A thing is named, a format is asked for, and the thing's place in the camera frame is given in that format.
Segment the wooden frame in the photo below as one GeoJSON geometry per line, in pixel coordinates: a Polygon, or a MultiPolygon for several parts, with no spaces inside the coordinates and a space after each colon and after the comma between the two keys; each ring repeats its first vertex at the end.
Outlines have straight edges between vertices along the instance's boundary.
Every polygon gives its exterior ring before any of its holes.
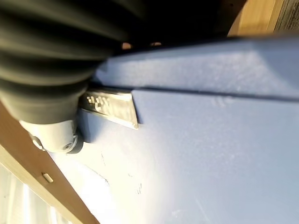
{"type": "Polygon", "coordinates": [[[99,224],[47,152],[0,104],[0,163],[73,224],[99,224]],[[54,180],[49,183],[42,173],[54,180]]]}

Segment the blue panel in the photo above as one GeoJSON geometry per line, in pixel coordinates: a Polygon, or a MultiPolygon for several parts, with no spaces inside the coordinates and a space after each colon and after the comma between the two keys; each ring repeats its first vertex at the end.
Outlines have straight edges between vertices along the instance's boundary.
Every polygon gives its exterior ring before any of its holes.
{"type": "Polygon", "coordinates": [[[298,38],[231,40],[111,58],[95,80],[116,87],[298,97],[298,58],[298,38]]]}
{"type": "Polygon", "coordinates": [[[299,223],[298,104],[133,96],[140,129],[83,112],[92,144],[74,155],[108,180],[128,223],[299,223]]]}

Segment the wooden board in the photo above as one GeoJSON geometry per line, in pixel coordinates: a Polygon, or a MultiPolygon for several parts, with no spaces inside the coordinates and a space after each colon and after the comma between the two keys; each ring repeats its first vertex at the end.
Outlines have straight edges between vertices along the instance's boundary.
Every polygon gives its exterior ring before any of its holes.
{"type": "Polygon", "coordinates": [[[0,163],[73,224],[98,224],[47,152],[37,149],[28,133],[0,104],[0,163]],[[54,180],[48,183],[47,173],[54,180]]]}
{"type": "Polygon", "coordinates": [[[229,36],[273,33],[284,0],[248,0],[229,36]]]}
{"type": "Polygon", "coordinates": [[[284,0],[276,30],[298,30],[299,29],[299,0],[284,0]]]}

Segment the metal label plate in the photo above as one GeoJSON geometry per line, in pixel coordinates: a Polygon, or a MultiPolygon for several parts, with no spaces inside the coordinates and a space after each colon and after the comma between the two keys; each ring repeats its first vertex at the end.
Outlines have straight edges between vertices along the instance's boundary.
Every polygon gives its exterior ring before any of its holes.
{"type": "Polygon", "coordinates": [[[80,98],[79,106],[115,123],[138,129],[136,110],[130,92],[87,90],[80,98]]]}

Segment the wooden beam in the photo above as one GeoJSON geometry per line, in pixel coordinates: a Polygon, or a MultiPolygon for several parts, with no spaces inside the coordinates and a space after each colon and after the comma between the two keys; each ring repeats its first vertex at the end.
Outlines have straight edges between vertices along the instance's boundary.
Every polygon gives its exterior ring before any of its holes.
{"type": "Polygon", "coordinates": [[[47,152],[37,149],[28,133],[0,104],[0,163],[73,224],[99,224],[47,152]],[[54,180],[49,183],[42,176],[54,180]]]}
{"type": "Polygon", "coordinates": [[[229,36],[273,33],[284,0],[247,0],[229,36]]]}

